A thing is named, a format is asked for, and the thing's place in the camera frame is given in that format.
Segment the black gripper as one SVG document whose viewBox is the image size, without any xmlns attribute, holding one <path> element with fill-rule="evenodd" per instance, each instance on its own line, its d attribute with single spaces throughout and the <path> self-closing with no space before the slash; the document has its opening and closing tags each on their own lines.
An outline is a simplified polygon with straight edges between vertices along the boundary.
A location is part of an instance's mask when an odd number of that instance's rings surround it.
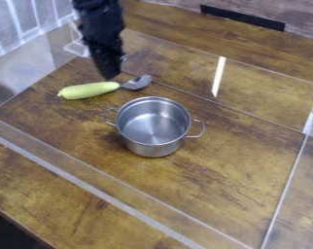
<svg viewBox="0 0 313 249">
<path fill-rule="evenodd" d="M 110 80 L 120 74 L 126 28 L 119 0 L 72 0 L 80 16 L 80 32 L 91 49 L 91 56 L 103 77 Z"/>
</svg>

